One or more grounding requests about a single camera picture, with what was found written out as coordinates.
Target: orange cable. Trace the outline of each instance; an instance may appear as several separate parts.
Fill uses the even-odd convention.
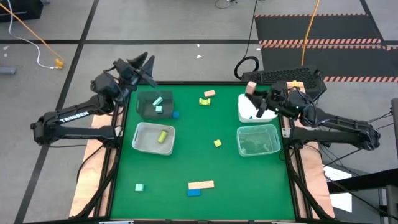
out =
[[[317,13],[318,6],[319,6],[319,2],[320,2],[320,0],[317,0],[317,5],[315,6],[315,9],[313,10],[313,13],[312,13],[312,16],[311,16],[311,20],[310,20],[310,24],[308,25],[307,33],[305,34],[304,46],[303,46],[303,53],[302,53],[302,55],[301,55],[301,66],[304,65],[305,46],[307,45],[308,35],[310,34],[310,30],[311,30],[311,26],[312,26],[312,21],[313,21],[313,18],[315,17],[315,14]]]
[[[61,55],[59,55],[58,53],[56,53],[43,39],[41,39],[32,29],[30,29],[18,16],[16,16],[14,13],[12,13],[6,6],[4,6],[3,4],[0,3],[0,6],[7,11],[10,15],[14,16],[14,18],[16,18],[22,25],[24,25],[24,27],[29,30],[36,38],[38,38],[49,50],[51,50],[51,52],[53,52],[56,56],[60,57],[60,59],[62,59],[62,61],[64,62],[65,59],[63,59],[63,57]]]

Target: teal cube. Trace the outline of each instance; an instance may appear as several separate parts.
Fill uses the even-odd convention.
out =
[[[136,184],[136,191],[143,192],[144,191],[144,184]]]
[[[163,107],[162,106],[156,106],[156,113],[163,113]]]

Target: yellow block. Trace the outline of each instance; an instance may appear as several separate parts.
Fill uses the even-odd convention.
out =
[[[202,99],[202,98],[199,98],[199,105],[207,105],[207,106],[210,106],[210,98],[209,99],[207,99],[207,100],[204,100],[204,99]]]
[[[213,188],[213,187],[214,187],[214,181],[212,181],[212,180],[188,183],[188,189],[190,189],[190,190],[192,190],[192,189]]]
[[[163,143],[166,137],[167,137],[167,131],[162,131],[159,138],[157,139],[157,142]]]
[[[216,147],[221,146],[221,141],[220,141],[219,139],[215,140],[215,141],[214,141],[214,145],[215,145]]]

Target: white plastic bin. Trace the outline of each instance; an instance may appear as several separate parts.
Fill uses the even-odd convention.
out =
[[[157,142],[162,131],[167,131],[163,143]],[[169,156],[173,152],[175,129],[172,126],[141,122],[137,125],[132,147],[141,152]]]
[[[251,103],[249,98],[244,94],[238,96],[238,116],[242,123],[265,123],[270,122],[277,117],[275,112],[271,110],[266,110],[261,118],[256,117],[258,109]]]

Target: orange block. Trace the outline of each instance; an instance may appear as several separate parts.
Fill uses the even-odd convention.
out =
[[[205,92],[205,97],[211,97],[211,96],[215,96],[216,95],[216,91],[214,90],[209,90]]]
[[[188,189],[206,189],[206,188],[213,188],[214,187],[214,181],[209,180],[209,181],[202,181],[202,182],[191,182],[188,183]]]

